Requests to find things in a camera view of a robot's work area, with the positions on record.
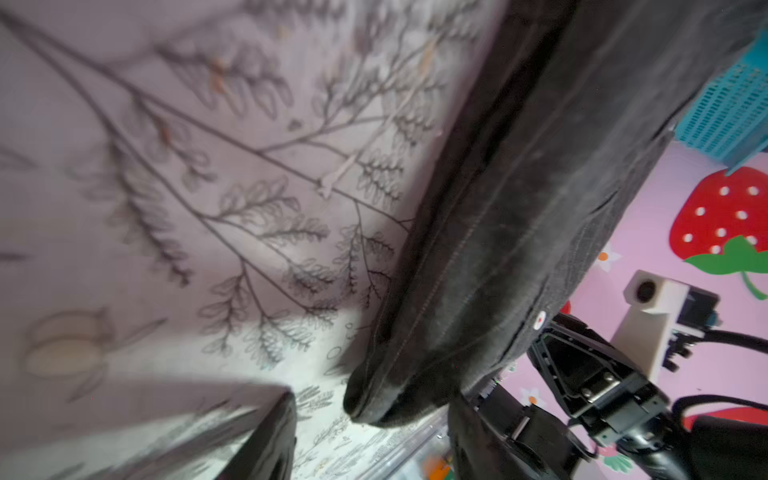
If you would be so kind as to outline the dark grey striped shirt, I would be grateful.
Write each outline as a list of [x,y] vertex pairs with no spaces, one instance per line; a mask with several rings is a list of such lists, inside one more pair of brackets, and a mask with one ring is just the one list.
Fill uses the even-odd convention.
[[440,154],[344,410],[402,426],[525,353],[763,1],[511,1]]

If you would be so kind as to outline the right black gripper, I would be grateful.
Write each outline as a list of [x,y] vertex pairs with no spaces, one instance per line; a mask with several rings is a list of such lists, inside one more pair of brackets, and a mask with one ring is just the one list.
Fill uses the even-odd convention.
[[[571,479],[613,446],[652,479],[690,476],[688,442],[668,397],[608,341],[559,314],[527,355],[566,415],[525,406],[492,381],[448,411],[458,479]],[[588,449],[572,432],[584,428]]]

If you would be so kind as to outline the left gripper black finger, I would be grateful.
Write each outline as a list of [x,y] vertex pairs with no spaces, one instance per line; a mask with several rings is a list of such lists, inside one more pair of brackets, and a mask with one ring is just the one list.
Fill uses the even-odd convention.
[[226,440],[245,441],[215,476],[220,480],[290,479],[296,448],[298,410],[295,394],[284,391],[258,410],[226,424]]

